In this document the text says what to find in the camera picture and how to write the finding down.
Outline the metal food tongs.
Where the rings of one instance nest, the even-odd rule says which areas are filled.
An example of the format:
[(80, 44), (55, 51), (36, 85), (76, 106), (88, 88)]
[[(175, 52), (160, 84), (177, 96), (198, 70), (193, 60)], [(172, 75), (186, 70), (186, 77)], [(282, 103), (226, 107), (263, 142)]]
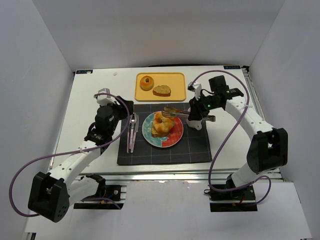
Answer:
[[(179, 118), (187, 119), (190, 115), (190, 112), (185, 110), (180, 110), (174, 107), (164, 107), (164, 110), (161, 111), (161, 114), (166, 118), (179, 117)], [(204, 121), (215, 122), (216, 117), (214, 115), (207, 115), (205, 117), (202, 117), (201, 120), (203, 122)]]

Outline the sliced bread piece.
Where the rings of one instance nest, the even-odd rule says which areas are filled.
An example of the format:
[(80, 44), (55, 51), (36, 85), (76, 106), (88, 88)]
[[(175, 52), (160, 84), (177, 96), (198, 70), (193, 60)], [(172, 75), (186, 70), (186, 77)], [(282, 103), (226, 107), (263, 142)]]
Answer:
[(168, 85), (158, 85), (153, 88), (152, 94), (159, 97), (170, 97), (171, 88)]
[(164, 126), (164, 125), (160, 125), (160, 126), (153, 126), (151, 128), (151, 136), (153, 138), (161, 138), (161, 137), (165, 137), (169, 135), (171, 128)]

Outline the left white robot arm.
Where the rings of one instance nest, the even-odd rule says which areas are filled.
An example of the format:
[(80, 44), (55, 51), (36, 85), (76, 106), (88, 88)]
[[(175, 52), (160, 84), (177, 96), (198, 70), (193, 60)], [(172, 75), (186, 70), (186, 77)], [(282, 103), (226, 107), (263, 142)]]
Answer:
[(31, 185), (28, 208), (51, 220), (59, 222), (70, 206), (82, 200), (98, 201), (106, 196), (106, 181), (97, 174), (76, 177), (99, 158), (113, 140), (118, 123), (134, 111), (133, 101), (122, 99), (119, 104), (107, 103), (97, 109), (79, 149), (47, 173), (35, 175)]

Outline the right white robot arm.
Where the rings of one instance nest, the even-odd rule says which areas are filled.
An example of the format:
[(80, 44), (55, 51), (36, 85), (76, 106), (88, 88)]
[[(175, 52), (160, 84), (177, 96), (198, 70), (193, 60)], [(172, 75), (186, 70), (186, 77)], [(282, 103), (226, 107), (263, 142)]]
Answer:
[(230, 88), (224, 75), (209, 79), (209, 85), (211, 91), (204, 95), (201, 84), (196, 80), (188, 84), (187, 88), (194, 92), (194, 97), (189, 101), (187, 125), (199, 130), (201, 121), (208, 117), (209, 112), (219, 108), (236, 120), (234, 127), (214, 155), (212, 163), (216, 162), (224, 145), (238, 126), (242, 127), (250, 139), (246, 163), (227, 178), (225, 188), (221, 192), (240, 191), (264, 178), (266, 172), (285, 166), (288, 163), (287, 131), (284, 128), (275, 128), (263, 120), (249, 107), (249, 92)]

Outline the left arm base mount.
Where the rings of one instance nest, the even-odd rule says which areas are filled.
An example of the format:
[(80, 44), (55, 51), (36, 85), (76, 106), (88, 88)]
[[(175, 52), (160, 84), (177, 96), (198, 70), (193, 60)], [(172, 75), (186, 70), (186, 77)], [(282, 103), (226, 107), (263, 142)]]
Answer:
[(98, 190), (98, 193), (88, 196), (90, 199), (94, 198), (108, 198), (112, 201), (96, 200), (96, 201), (79, 201), (73, 205), (77, 210), (121, 210), (126, 199), (127, 187), (119, 183), (111, 183), (107, 180), (104, 185)]

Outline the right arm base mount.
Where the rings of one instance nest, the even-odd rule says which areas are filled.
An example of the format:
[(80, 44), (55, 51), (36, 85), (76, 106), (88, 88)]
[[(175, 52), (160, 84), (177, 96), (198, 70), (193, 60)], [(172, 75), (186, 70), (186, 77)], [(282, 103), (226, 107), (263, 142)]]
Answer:
[(254, 188), (219, 192), (212, 189), (203, 191), (209, 197), (209, 206), (212, 213), (257, 212), (256, 195)]

